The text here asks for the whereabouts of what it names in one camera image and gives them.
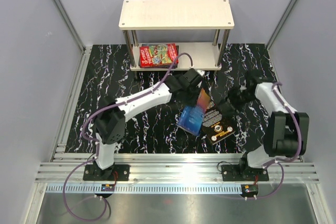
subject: wooden shelf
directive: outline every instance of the wooden shelf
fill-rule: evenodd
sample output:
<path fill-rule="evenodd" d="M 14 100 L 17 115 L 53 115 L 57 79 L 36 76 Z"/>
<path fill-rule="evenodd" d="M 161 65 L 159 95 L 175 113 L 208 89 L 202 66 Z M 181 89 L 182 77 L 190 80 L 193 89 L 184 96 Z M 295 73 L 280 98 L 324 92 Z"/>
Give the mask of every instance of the wooden shelf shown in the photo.
<path fill-rule="evenodd" d="M 233 29 L 229 0 L 124 0 L 121 30 Z"/>
<path fill-rule="evenodd" d="M 194 68 L 200 70 L 220 70 L 222 67 L 217 67 L 217 59 L 219 54 L 218 46 L 213 46 L 211 42 L 183 42 L 175 43 L 179 46 L 179 53 L 187 52 L 193 58 Z M 167 71 L 166 68 L 140 68 L 139 57 L 141 44 L 138 47 L 133 46 L 133 55 L 136 67 L 131 67 L 132 71 Z M 181 56 L 178 59 L 179 63 L 174 71 L 185 71 L 190 69 L 190 60 L 188 56 Z"/>

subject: metal frame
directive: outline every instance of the metal frame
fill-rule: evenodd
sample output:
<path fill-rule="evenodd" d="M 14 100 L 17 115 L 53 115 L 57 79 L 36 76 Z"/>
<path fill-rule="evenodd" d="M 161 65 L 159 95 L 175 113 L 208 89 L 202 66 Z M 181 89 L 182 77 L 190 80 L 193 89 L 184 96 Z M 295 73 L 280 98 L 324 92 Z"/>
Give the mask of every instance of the metal frame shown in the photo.
<path fill-rule="evenodd" d="M 71 22 L 71 19 L 69 18 L 68 14 L 67 14 L 67 12 L 65 11 L 65 8 L 63 7 L 63 4 L 62 4 L 61 0 L 52 0 L 52 1 L 56 5 L 56 8 L 58 9 L 58 11 L 59 11 L 61 17 L 63 18 L 66 26 L 68 27 L 73 39 L 77 43 L 80 51 L 84 52 L 86 47 L 85 47 L 83 41 L 81 40 L 81 38 L 79 37 L 74 25 Z"/>
<path fill-rule="evenodd" d="M 267 49 L 269 50 L 271 48 L 271 46 L 273 45 L 275 39 L 278 37 L 279 32 L 281 31 L 282 27 L 284 26 L 287 18 L 289 17 L 290 13 L 292 12 L 294 6 L 296 5 L 298 0 L 290 0 L 282 17 L 280 18 L 280 21 L 277 25 L 277 27 L 275 28 L 271 38 L 269 39 L 269 41 L 267 42 Z"/>
<path fill-rule="evenodd" d="M 68 135 L 69 135 L 70 128 L 71 128 L 72 118 L 73 118 L 73 115 L 75 113 L 75 109 L 77 106 L 80 89 L 83 83 L 83 79 L 85 77 L 85 72 L 86 72 L 87 65 L 89 63 L 91 51 L 92 51 L 92 47 L 86 47 L 79 61 L 77 71 L 75 73 L 74 79 L 71 84 L 68 101 L 63 111 L 62 119 L 58 127 L 56 137 L 55 137 L 55 140 L 56 140 L 55 148 L 54 148 L 54 152 L 52 153 L 50 157 L 51 160 L 54 156 L 57 146 L 61 143 L 66 144 L 68 141 Z"/>
<path fill-rule="evenodd" d="M 30 204 L 25 223 L 35 223 L 45 193 L 61 193 L 65 178 L 78 164 L 84 162 L 90 154 L 62 153 L 64 145 L 57 149 L 53 162 L 41 163 L 34 196 Z M 227 161 L 237 164 L 241 154 L 116 154 L 115 162 L 129 164 L 130 180 L 119 182 L 115 193 L 127 194 L 239 194 L 240 181 L 223 182 L 217 164 Z M 309 192 L 314 213 L 319 223 L 332 223 L 330 212 L 324 201 L 318 175 L 313 163 L 304 163 L 298 159 L 285 163 L 285 184 L 305 184 Z M 84 167 L 71 176 L 67 191 L 72 193 L 94 193 L 101 184 L 113 184 L 113 181 L 85 182 L 82 180 Z M 276 184 L 281 179 L 278 166 L 268 169 L 270 181 L 260 184 Z"/>
<path fill-rule="evenodd" d="M 57 145 L 55 145 L 50 163 L 41 163 L 39 172 L 37 174 L 33 188 L 34 190 L 30 198 L 27 214 L 25 216 L 24 223 L 26 224 L 36 223 L 44 195 L 47 192 L 47 188 L 48 191 L 50 191 L 51 188 L 50 186 L 48 187 L 48 185 L 52 185 L 51 183 L 64 182 L 64 179 L 68 173 L 78 164 L 84 162 L 90 155 L 65 153 L 65 146 L 92 47 L 85 47 L 69 16 L 67 15 L 61 1 L 53 0 L 53 2 L 55 3 L 64 22 L 69 28 L 78 47 L 83 52 L 83 55 L 72 82 L 69 99 L 57 132 Z M 296 3 L 297 0 L 290 0 L 267 44 L 268 50 L 275 41 L 277 35 L 282 29 Z M 129 54 L 132 55 L 131 40 L 128 31 L 123 32 L 126 42 L 128 42 Z M 134 45 L 136 46 L 138 44 L 136 32 L 131 32 Z M 213 41 L 214 46 L 217 45 L 219 32 L 219 30 L 215 31 Z M 220 48 L 220 52 L 222 53 L 225 49 L 223 45 L 227 43 L 228 35 L 229 31 L 225 31 L 222 46 Z M 145 187 L 147 190 L 153 190 L 153 192 L 158 193 L 153 188 L 162 188 L 163 186 L 165 186 L 165 188 L 176 188 L 181 184 L 185 185 L 185 183 L 189 183 L 190 181 L 188 181 L 188 179 L 190 178 L 194 180 L 193 182 L 197 182 L 198 187 L 200 188 L 210 188 L 210 190 L 212 190 L 214 188 L 218 188 L 218 185 L 229 187 L 231 185 L 230 183 L 222 182 L 222 177 L 216 170 L 216 165 L 220 161 L 227 161 L 233 164 L 237 164 L 240 157 L 241 154 L 115 154 L 115 161 L 116 163 L 129 164 L 131 166 L 130 181 L 127 183 L 120 183 L 121 191 L 123 190 L 122 188 L 131 186 L 135 188 Z M 319 184 L 318 175 L 316 174 L 313 163 L 303 163 L 302 160 L 298 159 L 297 162 L 285 164 L 284 169 L 286 172 L 284 183 L 300 183 L 306 185 L 318 222 L 332 223 L 331 215 L 322 194 L 321 185 Z M 73 174 L 69 180 L 69 185 L 78 185 L 78 183 L 81 185 L 87 185 L 88 182 L 82 181 L 82 174 L 83 167 L 78 169 Z M 278 183 L 281 177 L 280 169 L 277 166 L 271 166 L 269 168 L 269 176 L 269 182 L 260 183 Z M 107 182 L 95 182 L 94 184 L 99 185 L 99 183 L 105 184 Z M 246 184 L 246 182 L 236 182 L 236 185 L 239 184 Z M 133 189 L 129 193 L 139 193 L 139 190 L 140 189 Z"/>

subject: book cover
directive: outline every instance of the book cover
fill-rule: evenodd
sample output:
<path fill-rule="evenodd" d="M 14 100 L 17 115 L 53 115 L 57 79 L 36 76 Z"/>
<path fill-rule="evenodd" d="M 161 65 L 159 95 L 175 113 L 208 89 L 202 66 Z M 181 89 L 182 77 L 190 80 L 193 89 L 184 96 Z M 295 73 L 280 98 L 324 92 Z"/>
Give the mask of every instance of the book cover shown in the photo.
<path fill-rule="evenodd" d="M 195 136 L 200 134 L 204 113 L 210 103 L 210 97 L 201 90 L 195 107 L 186 106 L 178 121 L 178 127 Z"/>
<path fill-rule="evenodd" d="M 140 47 L 139 65 L 141 68 L 168 68 L 177 56 L 178 50 L 174 43 L 143 44 Z"/>
<path fill-rule="evenodd" d="M 231 118 L 223 117 L 212 101 L 203 117 L 202 131 L 212 145 L 217 144 L 236 132 L 236 126 Z"/>

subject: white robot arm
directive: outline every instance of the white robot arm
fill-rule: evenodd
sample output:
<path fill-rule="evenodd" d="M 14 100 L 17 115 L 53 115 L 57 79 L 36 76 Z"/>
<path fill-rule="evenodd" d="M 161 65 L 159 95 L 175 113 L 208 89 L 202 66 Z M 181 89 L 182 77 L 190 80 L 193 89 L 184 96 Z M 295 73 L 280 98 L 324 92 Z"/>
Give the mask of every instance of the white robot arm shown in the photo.
<path fill-rule="evenodd" d="M 124 136 L 125 123 L 137 114 L 157 106 L 165 104 L 176 98 L 191 105 L 196 104 L 200 85 L 203 81 L 204 71 L 190 69 L 186 74 L 179 76 L 168 76 L 159 88 L 156 85 L 128 97 L 118 98 L 114 101 L 105 100 L 102 106 L 130 101 L 117 106 L 112 110 L 103 112 L 95 119 L 97 139 L 99 139 L 99 158 L 94 162 L 94 168 L 89 173 L 96 173 L 97 180 L 106 177 L 114 166 L 115 145 Z M 251 170 L 260 172 L 263 164 L 277 156 L 293 157 L 298 149 L 298 135 L 291 115 L 285 108 L 289 108 L 300 124 L 301 150 L 300 155 L 305 153 L 308 135 L 309 117 L 306 113 L 299 113 L 289 106 L 281 93 L 271 82 L 262 82 L 249 72 L 245 75 L 246 85 L 244 87 L 233 87 L 229 90 L 226 99 L 223 99 L 218 107 L 223 116 L 233 116 L 241 111 L 243 106 L 255 99 L 258 99 L 266 108 L 270 119 L 264 144 L 255 151 L 245 153 L 240 159 L 239 173 L 251 173 Z"/>

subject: purple cable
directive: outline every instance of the purple cable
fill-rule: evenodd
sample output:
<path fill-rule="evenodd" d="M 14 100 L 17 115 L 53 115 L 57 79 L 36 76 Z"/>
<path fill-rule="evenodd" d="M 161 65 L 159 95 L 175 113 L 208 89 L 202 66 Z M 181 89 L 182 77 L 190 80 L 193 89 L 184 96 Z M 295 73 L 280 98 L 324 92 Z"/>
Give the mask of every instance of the purple cable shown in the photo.
<path fill-rule="evenodd" d="M 70 209 L 71 210 L 74 210 L 75 208 L 77 208 L 80 204 L 82 204 L 83 202 L 85 202 L 85 201 L 87 201 L 87 200 L 89 200 L 89 199 L 94 199 L 94 198 L 96 198 L 94 195 L 92 195 L 92 196 L 89 196 L 89 197 L 86 197 L 86 198 L 84 198 L 84 199 L 82 199 L 80 202 L 78 202 L 77 204 L 75 204 L 74 206 L 72 206 L 72 207 L 70 207 Z M 63 215 L 66 215 L 66 214 L 68 214 L 69 212 L 68 211 L 65 211 L 65 212 L 63 212 L 63 213 L 61 213 L 61 214 L 58 214 L 58 213 L 56 213 L 56 212 L 53 212 L 53 209 L 54 209 L 54 207 L 52 207 L 51 206 L 51 212 L 52 212 L 52 214 L 53 215 L 55 215 L 55 216 L 63 216 Z"/>
<path fill-rule="evenodd" d="M 89 136 L 88 134 L 86 134 L 86 132 L 85 132 L 85 130 L 86 130 L 86 128 L 88 127 L 88 125 L 89 125 L 89 123 L 91 122 L 91 120 L 93 120 L 97 115 L 99 115 L 100 113 L 102 113 L 102 112 L 104 112 L 104 111 L 106 111 L 106 110 L 110 110 L 110 109 L 113 109 L 113 108 L 115 108 L 115 107 L 118 107 L 118 106 L 121 106 L 121 105 L 125 105 L 125 104 L 127 104 L 127 103 L 129 103 L 129 102 L 133 102 L 133 101 L 135 101 L 135 100 L 137 100 L 137 99 L 140 99 L 140 98 L 142 98 L 142 97 L 145 97 L 146 95 L 151 94 L 152 92 L 154 92 L 155 90 L 157 90 L 157 89 L 162 85 L 162 83 L 165 81 L 165 79 L 167 78 L 169 72 L 172 70 L 172 68 L 173 68 L 174 64 L 176 63 L 176 61 L 178 60 L 178 58 L 181 57 L 182 55 L 187 55 L 187 56 L 189 57 L 190 62 L 191 62 L 191 67 L 193 67 L 193 59 L 191 58 L 191 56 L 190 56 L 188 53 L 183 52 L 183 53 L 179 54 L 179 55 L 174 59 L 174 61 L 171 63 L 171 65 L 169 66 L 169 68 L 168 68 L 166 74 L 164 75 L 164 77 L 162 78 L 162 80 L 159 82 L 159 84 L 158 84 L 155 88 L 153 88 L 153 90 L 150 90 L 150 91 L 148 91 L 148 92 L 146 92 L 146 93 L 144 93 L 144 94 L 141 94 L 141 95 L 139 95 L 139 96 L 137 96 L 137 97 L 131 98 L 131 99 L 127 100 L 126 102 L 119 102 L 119 103 L 116 103 L 116 104 L 113 104 L 113 105 L 104 107 L 104 108 L 102 108 L 102 109 L 100 109 L 100 110 L 97 110 L 94 114 L 90 115 L 89 118 L 86 120 L 86 122 L 83 124 L 82 129 L 81 129 L 81 136 L 82 136 L 84 139 L 88 140 L 88 141 L 93 140 L 93 141 L 99 143 L 99 140 L 98 140 L 98 139 L 96 139 L 96 138 L 94 138 L 94 137 L 90 137 L 90 136 Z M 98 158 L 98 154 L 99 154 L 99 148 L 98 148 L 98 146 L 97 146 L 96 159 Z M 69 208 L 69 206 L 68 206 L 68 204 L 67 204 L 67 199 L 66 199 L 66 196 L 65 196 L 65 188 L 66 188 L 66 184 L 67 184 L 67 182 L 68 182 L 70 176 L 71 176 L 71 175 L 72 175 L 72 174 L 73 174 L 79 167 L 81 167 L 81 166 L 83 166 L 83 165 L 85 165 L 85 164 L 91 163 L 91 162 L 93 162 L 94 160 L 95 160 L 95 159 L 91 159 L 91 160 L 85 161 L 84 163 L 82 163 L 82 164 L 76 166 L 75 169 L 73 169 L 73 170 L 69 173 L 68 177 L 65 179 L 64 184 L 63 184 L 62 196 L 63 196 L 63 202 L 64 202 L 64 205 L 65 205 L 67 211 L 68 211 L 73 217 L 75 217 L 76 219 L 81 220 L 81 221 L 85 221 L 85 222 L 92 222 L 92 221 L 97 221 L 97 220 L 99 220 L 99 219 L 105 214 L 107 205 L 108 205 L 109 203 L 107 202 L 106 199 L 102 198 L 102 199 L 104 200 L 104 202 L 105 202 L 105 208 L 104 208 L 104 211 L 101 213 L 100 216 L 98 216 L 98 217 L 95 218 L 95 219 L 84 219 L 84 218 L 81 218 L 81 217 L 75 215 L 75 214 L 71 211 L 71 209 L 73 209 L 74 207 Z"/>
<path fill-rule="evenodd" d="M 187 55 L 187 56 L 189 57 L 189 59 L 190 59 L 190 63 L 191 63 L 191 67 L 193 67 L 193 66 L 194 66 L 194 64 L 193 64 L 193 59 L 191 58 L 190 54 L 188 54 L 188 53 L 186 53 L 186 52 L 182 52 L 182 53 L 180 53 L 180 54 L 174 59 L 174 61 L 171 63 L 171 65 L 169 66 L 169 68 L 168 68 L 166 74 L 165 74 L 164 77 L 161 79 L 161 81 L 159 82 L 159 84 L 158 84 L 155 88 L 153 88 L 153 91 L 150 90 L 150 91 L 148 91 L 148 92 L 146 92 L 146 93 L 144 93 L 144 94 L 141 94 L 141 95 L 139 95 L 139 96 L 137 96 L 137 97 L 131 98 L 131 99 L 127 100 L 126 102 L 119 102 L 119 103 L 116 103 L 116 104 L 113 104 L 113 105 L 104 107 L 104 108 L 102 108 L 102 109 L 100 109 L 100 110 L 97 110 L 94 114 L 90 115 L 89 118 L 86 120 L 86 122 L 85 122 L 85 123 L 83 124 L 83 126 L 82 126 L 82 130 L 81 130 L 81 135 L 82 135 L 82 137 L 83 137 L 84 139 L 88 140 L 88 141 L 93 140 L 93 141 L 95 141 L 95 142 L 99 142 L 98 139 L 96 139 L 96 138 L 94 138 L 94 137 L 90 137 L 90 136 L 89 136 L 88 134 L 86 134 L 86 132 L 85 132 L 85 130 L 86 130 L 86 128 L 88 127 L 88 125 L 89 125 L 89 123 L 91 122 L 91 120 L 93 120 L 97 115 L 99 115 L 100 113 L 102 113 L 102 112 L 104 112 L 104 111 L 106 111 L 106 110 L 110 110 L 110 109 L 113 109 L 113 108 L 115 108 L 115 107 L 118 107 L 118 106 L 121 106 L 121 105 L 125 105 L 125 104 L 127 104 L 127 103 L 129 103 L 129 102 L 133 102 L 133 101 L 135 101 L 135 100 L 137 100 L 137 99 L 140 99 L 140 98 L 142 98 L 142 97 L 145 97 L 146 95 L 151 94 L 152 92 L 154 92 L 155 90 L 157 90 L 157 89 L 162 85 L 162 83 L 165 81 L 165 79 L 167 78 L 168 74 L 169 74 L 170 71 L 172 70 L 172 68 L 173 68 L 174 64 L 176 63 L 176 61 L 178 60 L 178 58 L 181 57 L 182 55 Z"/>
<path fill-rule="evenodd" d="M 293 112 L 289 109 L 289 107 L 287 106 L 287 104 L 285 104 L 285 102 L 283 101 L 283 99 L 279 96 L 279 94 L 276 92 L 277 90 L 277 86 L 282 86 L 282 83 L 281 82 L 275 82 L 273 83 L 272 85 L 272 91 L 274 93 L 274 95 L 277 97 L 277 99 L 279 100 L 279 102 L 281 103 L 281 105 L 287 110 L 287 112 L 290 114 L 290 116 L 292 117 L 293 119 L 293 122 L 294 122 L 294 125 L 295 125 L 295 128 L 296 128 L 296 131 L 298 133 L 298 149 L 295 153 L 295 155 L 292 157 L 292 158 L 288 158 L 288 159 L 278 159 L 282 162 L 293 162 L 295 161 L 298 156 L 300 155 L 300 152 L 301 152 L 301 148 L 302 148 L 302 136 L 301 136 L 301 131 L 300 131 L 300 126 L 299 126 L 299 123 L 297 121 L 297 119 L 295 118 L 295 115 L 293 114 Z"/>
<path fill-rule="evenodd" d="M 280 168 L 281 168 L 281 181 L 280 181 L 278 187 L 277 187 L 274 191 L 272 191 L 271 193 L 269 193 L 269 194 L 267 194 L 267 195 L 257 197 L 257 199 L 266 199 L 266 198 L 268 198 L 268 197 L 273 196 L 274 194 L 276 194 L 276 193 L 278 192 L 278 190 L 281 188 L 281 186 L 282 186 L 282 184 L 283 184 L 283 182 L 284 182 L 284 181 L 283 181 L 283 179 L 285 178 L 284 167 L 283 167 L 280 163 L 273 163 L 273 164 L 277 164 L 277 165 L 279 165 Z M 219 196 L 219 197 L 221 197 L 221 198 L 226 198 L 226 199 L 243 199 L 243 200 L 245 200 L 245 198 L 241 198 L 241 197 L 239 197 L 239 198 L 227 197 L 227 196 Z"/>
<path fill-rule="evenodd" d="M 282 159 L 282 158 L 279 158 L 278 160 L 270 160 L 266 163 L 264 163 L 262 166 L 267 169 L 268 167 L 270 167 L 272 164 L 277 164 L 280 166 L 281 168 L 281 181 L 278 185 L 278 187 L 273 191 L 271 192 L 270 194 L 268 195 L 265 195 L 265 196 L 261 196 L 261 197 L 258 197 L 258 199 L 265 199 L 265 198 L 268 198 L 272 195 L 274 195 L 279 189 L 280 187 L 282 186 L 282 183 L 284 182 L 283 179 L 285 178 L 285 171 L 284 171 L 284 167 L 278 163 L 278 161 L 282 161 L 282 162 L 293 162 L 295 161 L 298 156 L 300 155 L 300 152 L 301 152 L 301 148 L 302 148 L 302 136 L 301 136 L 301 131 L 300 131 L 300 126 L 299 126 L 299 123 L 297 121 L 297 119 L 295 118 L 295 115 L 294 113 L 289 109 L 289 107 L 287 106 L 287 104 L 285 104 L 285 102 L 283 101 L 283 99 L 279 96 L 279 94 L 276 92 L 277 90 L 277 86 L 281 86 L 282 83 L 281 82 L 275 82 L 273 83 L 272 85 L 272 92 L 274 93 L 274 95 L 276 96 L 276 98 L 278 99 L 278 101 L 281 103 L 281 105 L 287 110 L 287 112 L 290 114 L 290 116 L 292 117 L 293 119 L 293 122 L 294 122 L 294 125 L 295 125 L 295 128 L 296 128 L 296 131 L 298 133 L 298 149 L 295 153 L 295 155 L 292 157 L 292 158 L 288 158 L 288 159 Z M 225 197 L 225 198 L 228 198 L 228 199 L 243 199 L 243 198 L 232 198 L 232 197 Z"/>
<path fill-rule="evenodd" d="M 64 184 L 63 184 L 63 190 L 62 190 L 63 203 L 64 203 L 64 206 L 65 206 L 65 208 L 67 209 L 67 211 L 68 211 L 73 217 L 75 217 L 77 220 L 85 221 L 85 222 L 94 222 L 94 221 L 97 221 L 97 220 L 101 219 L 101 217 L 103 217 L 103 215 L 105 214 L 106 209 L 107 209 L 107 205 L 108 205 L 107 200 L 104 199 L 104 198 L 102 198 L 103 201 L 104 201 L 104 203 L 105 203 L 105 207 L 104 207 L 104 210 L 103 210 L 103 212 L 101 213 L 100 216 L 98 216 L 98 217 L 96 217 L 96 218 L 94 218 L 94 219 L 85 219 L 85 218 L 81 218 L 81 217 L 75 215 L 75 214 L 71 211 L 71 208 L 68 206 L 67 199 L 66 199 L 66 196 L 65 196 L 65 188 L 66 188 L 66 185 L 67 185 L 67 182 L 68 182 L 70 176 L 71 176 L 71 175 L 72 175 L 72 174 L 73 174 L 79 167 L 81 167 L 81 166 L 83 166 L 83 165 L 86 165 L 86 164 L 88 164 L 88 163 L 91 163 L 91 162 L 93 162 L 93 160 L 95 160 L 95 159 L 91 159 L 91 160 L 85 161 L 84 163 L 81 163 L 81 164 L 77 165 L 77 166 L 75 167 L 75 169 L 73 169 L 73 170 L 69 173 L 68 177 L 65 179 Z"/>

